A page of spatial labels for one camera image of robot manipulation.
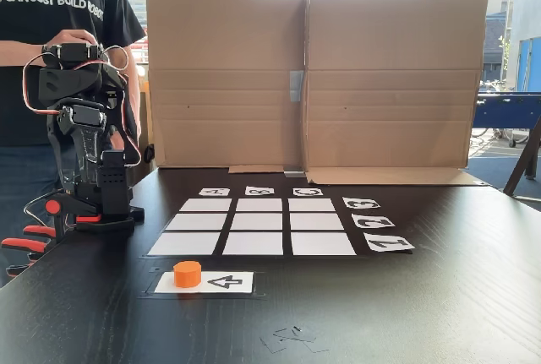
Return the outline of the person's right hand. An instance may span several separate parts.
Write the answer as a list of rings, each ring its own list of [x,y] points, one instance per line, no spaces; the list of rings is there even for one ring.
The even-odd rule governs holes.
[[[66,43],[97,45],[97,40],[87,30],[61,30],[50,41],[47,42],[47,45],[55,46]]]

